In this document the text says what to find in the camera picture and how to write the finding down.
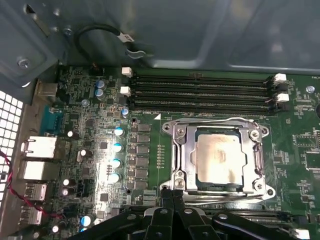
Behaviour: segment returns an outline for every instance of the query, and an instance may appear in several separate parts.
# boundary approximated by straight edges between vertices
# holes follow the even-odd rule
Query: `black cable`
[[[81,29],[79,29],[75,34],[74,34],[74,45],[76,47],[76,49],[79,51],[79,53],[90,63],[92,63],[92,65],[97,68],[97,65],[95,63],[95,61],[93,61],[93,59],[90,57],[89,53],[81,46],[80,44],[80,37],[87,32],[90,32],[92,30],[103,30],[103,31],[107,31],[109,33],[112,33],[114,35],[116,35],[117,37],[121,35],[121,32],[116,29],[113,26],[107,25],[107,24],[93,24],[93,25],[88,25],[85,26]],[[132,42],[126,42],[125,43],[127,49],[131,50],[133,48],[133,44]]]

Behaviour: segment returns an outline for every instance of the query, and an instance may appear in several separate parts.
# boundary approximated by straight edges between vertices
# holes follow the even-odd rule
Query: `white slot latch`
[[[123,67],[121,73],[128,78],[131,78],[133,75],[131,67]]]
[[[125,96],[127,96],[127,97],[130,97],[130,96],[131,96],[131,89],[130,89],[130,87],[128,87],[128,86],[122,86],[122,87],[120,88],[120,93],[121,93],[122,95],[125,95]]]

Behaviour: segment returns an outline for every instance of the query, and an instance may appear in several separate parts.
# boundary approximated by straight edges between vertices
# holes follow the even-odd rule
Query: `ventilation grille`
[[[22,115],[23,103],[0,91],[0,149],[11,161]],[[9,167],[0,156],[0,207],[4,198]]]

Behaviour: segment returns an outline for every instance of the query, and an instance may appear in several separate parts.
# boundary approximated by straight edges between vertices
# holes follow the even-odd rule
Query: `blue capacitor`
[[[102,90],[105,90],[105,89],[106,89],[106,84],[105,84],[105,81],[103,81],[103,80],[98,80],[98,81],[96,81],[95,86],[96,86],[98,89],[102,89]]]
[[[94,91],[94,95],[96,96],[97,99],[99,99],[100,101],[105,99],[106,95],[104,93],[104,91],[101,88],[98,88]]]

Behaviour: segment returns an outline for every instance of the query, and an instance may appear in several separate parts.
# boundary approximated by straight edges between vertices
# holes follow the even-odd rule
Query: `white capacitor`
[[[123,137],[125,135],[125,130],[123,130],[122,127],[117,126],[114,129],[114,135],[116,135],[117,137]]]
[[[121,153],[123,149],[124,149],[124,147],[123,147],[120,143],[118,143],[118,142],[116,142],[116,143],[113,145],[113,147],[112,147],[112,150],[113,150],[115,153]]]
[[[112,167],[114,167],[115,169],[119,168],[121,166],[122,162],[120,159],[118,158],[114,158],[112,161],[111,161],[111,165]]]
[[[120,179],[121,179],[121,175],[117,172],[114,172],[109,176],[110,183],[117,183],[120,181]]]

